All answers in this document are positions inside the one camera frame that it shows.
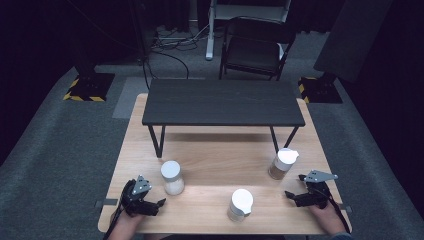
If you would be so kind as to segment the black stand with striped base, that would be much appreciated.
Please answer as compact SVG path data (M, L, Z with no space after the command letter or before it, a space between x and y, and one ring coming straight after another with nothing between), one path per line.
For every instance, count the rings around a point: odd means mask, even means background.
M298 88L301 98L306 103L342 103L342 99L334 85L337 77L323 73L320 77L301 77Z
M64 100L104 102L115 77L114 73L98 73L90 62L79 39L66 37L69 53L78 75L71 83Z

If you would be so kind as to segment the person's right hand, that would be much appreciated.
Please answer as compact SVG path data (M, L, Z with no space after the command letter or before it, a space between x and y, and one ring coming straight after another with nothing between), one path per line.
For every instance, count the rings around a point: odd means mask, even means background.
M317 206L309 206L308 209L317 220L319 226L330 236L346 232L345 226L333 205L328 204L323 209Z

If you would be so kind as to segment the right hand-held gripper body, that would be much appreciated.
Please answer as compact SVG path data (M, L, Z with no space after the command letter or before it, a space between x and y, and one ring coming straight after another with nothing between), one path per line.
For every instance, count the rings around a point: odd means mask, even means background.
M327 206L327 202L332 194L327 185L327 181L336 180L338 176L332 173L326 173L319 170L311 170L305 177L304 183L308 193L313 198L313 205L317 205L320 209Z

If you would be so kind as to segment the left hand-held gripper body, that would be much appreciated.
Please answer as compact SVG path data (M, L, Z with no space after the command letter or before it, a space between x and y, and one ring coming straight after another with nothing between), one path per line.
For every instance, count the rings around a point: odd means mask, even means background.
M148 216L150 209L155 209L153 202L145 200L145 196L152 189L149 181L142 175L129 180L122 193L121 205L128 215L141 214Z

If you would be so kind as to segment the white desk frame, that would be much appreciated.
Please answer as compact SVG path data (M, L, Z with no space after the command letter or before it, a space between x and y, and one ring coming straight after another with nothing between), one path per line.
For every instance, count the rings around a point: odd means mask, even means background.
M285 22L289 13L291 0L283 0L280 6L253 6L253 5L233 5L218 4L217 0L211 0L208 13L209 28L205 59L211 61L214 56L214 30L216 20L229 20L236 16L250 16L256 18L266 18Z

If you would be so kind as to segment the spout-lid jar of brown spice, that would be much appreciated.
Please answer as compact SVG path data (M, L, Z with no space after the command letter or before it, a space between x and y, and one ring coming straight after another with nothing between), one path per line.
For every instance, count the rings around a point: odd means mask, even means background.
M296 150L280 149L271 163L268 174L275 180L282 180L299 157Z

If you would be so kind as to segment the grey panel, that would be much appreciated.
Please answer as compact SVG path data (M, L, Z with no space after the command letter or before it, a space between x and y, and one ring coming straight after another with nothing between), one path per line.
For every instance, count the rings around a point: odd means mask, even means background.
M314 64L320 81L357 81L392 2L346 0Z

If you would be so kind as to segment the spout-lid jar of tan spice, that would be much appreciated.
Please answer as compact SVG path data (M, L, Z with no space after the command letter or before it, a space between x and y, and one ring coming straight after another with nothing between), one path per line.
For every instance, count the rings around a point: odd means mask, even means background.
M227 215L232 221L241 222L252 212L253 195L246 189L237 189L231 196Z

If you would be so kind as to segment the black raised shelf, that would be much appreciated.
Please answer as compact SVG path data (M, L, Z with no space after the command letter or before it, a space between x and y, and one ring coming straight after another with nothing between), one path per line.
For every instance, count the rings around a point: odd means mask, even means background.
M156 134L156 126L290 127L296 132L305 120L287 82L154 79L142 124L161 157L165 134Z

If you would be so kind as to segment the person's left hand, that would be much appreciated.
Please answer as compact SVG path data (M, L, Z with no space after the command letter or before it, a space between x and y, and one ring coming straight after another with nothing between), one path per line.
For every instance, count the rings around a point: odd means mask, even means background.
M144 215L128 215L125 211L123 211L120 214L112 232L132 232L135 234L137 227L144 219Z

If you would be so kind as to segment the round-lid jar of white salt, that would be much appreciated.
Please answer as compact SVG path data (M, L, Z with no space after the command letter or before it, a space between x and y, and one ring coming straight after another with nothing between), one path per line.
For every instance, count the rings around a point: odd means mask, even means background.
M181 174L181 166L174 160L166 161L161 166L165 192L169 195L179 195L183 192L185 183Z

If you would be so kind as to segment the black folding chair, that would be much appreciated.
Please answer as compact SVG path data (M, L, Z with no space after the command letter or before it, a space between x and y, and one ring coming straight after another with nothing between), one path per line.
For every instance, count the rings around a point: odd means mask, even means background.
M294 41L291 25L271 19L238 16L224 29L219 78L228 69L278 81Z

